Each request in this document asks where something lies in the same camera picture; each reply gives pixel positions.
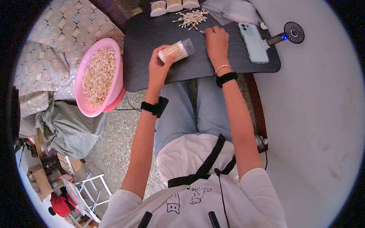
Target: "handheld fan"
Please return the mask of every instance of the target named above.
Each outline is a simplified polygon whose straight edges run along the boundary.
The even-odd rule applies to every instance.
[[[263,47],[267,50],[274,44],[281,41],[289,40],[292,43],[300,44],[304,40],[304,31],[300,25],[295,22],[288,22],[284,25],[284,32],[271,37],[262,42]]]

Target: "black table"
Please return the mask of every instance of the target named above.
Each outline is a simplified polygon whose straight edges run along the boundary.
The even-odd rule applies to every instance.
[[[127,21],[124,38],[123,81],[128,92],[136,92],[148,87],[148,63],[153,49],[187,38],[191,39],[195,52],[171,66],[165,83],[215,76],[214,68],[208,59],[204,34],[195,28],[188,31],[188,27],[178,27],[181,23],[172,22],[180,17],[181,15],[175,13],[150,17],[149,12],[144,12]],[[215,25],[222,27],[212,16],[206,15],[206,17],[207,22],[199,23],[197,26],[199,30],[204,31]],[[223,28],[230,36],[228,59],[233,71],[237,73],[274,73],[280,70],[281,63],[274,46],[268,49],[268,63],[253,63],[250,61],[238,23],[232,22]],[[268,30],[262,30],[260,27],[258,30],[263,39],[270,37]]]

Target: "pink basin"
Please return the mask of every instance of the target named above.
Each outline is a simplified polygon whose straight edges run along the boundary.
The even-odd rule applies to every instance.
[[[82,77],[84,76],[84,71],[88,67],[95,52],[104,48],[113,48],[115,50],[116,56],[116,68],[113,78],[112,85],[109,89],[108,96],[106,97],[103,104],[94,108],[88,105],[88,95],[84,93],[84,87],[82,86]],[[77,71],[76,83],[75,83],[75,98],[77,106],[80,111],[87,117],[95,117],[99,115],[104,109],[113,103],[116,98],[121,94],[123,88],[123,60],[120,54],[120,47],[117,42],[111,38],[104,38],[94,43],[89,50],[85,53],[81,60],[80,67]]]

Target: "red cloth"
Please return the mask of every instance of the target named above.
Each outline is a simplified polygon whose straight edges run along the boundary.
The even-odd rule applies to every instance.
[[[68,193],[66,195],[67,195],[67,199],[70,202],[70,204],[75,208],[75,210],[77,210],[76,209],[76,204],[72,200],[70,195]],[[65,217],[66,215],[68,215],[72,212],[72,210],[70,210],[70,208],[67,206],[65,200],[66,200],[65,197],[58,196],[54,192],[51,193],[51,200],[50,201],[51,201],[51,204],[52,204],[52,209],[56,214],[58,214],[61,217]]]

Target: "smartphone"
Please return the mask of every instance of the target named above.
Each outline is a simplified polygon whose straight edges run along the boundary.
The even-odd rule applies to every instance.
[[[256,25],[239,23],[238,27],[245,40],[251,62],[268,63],[268,53],[261,45],[262,39]]]

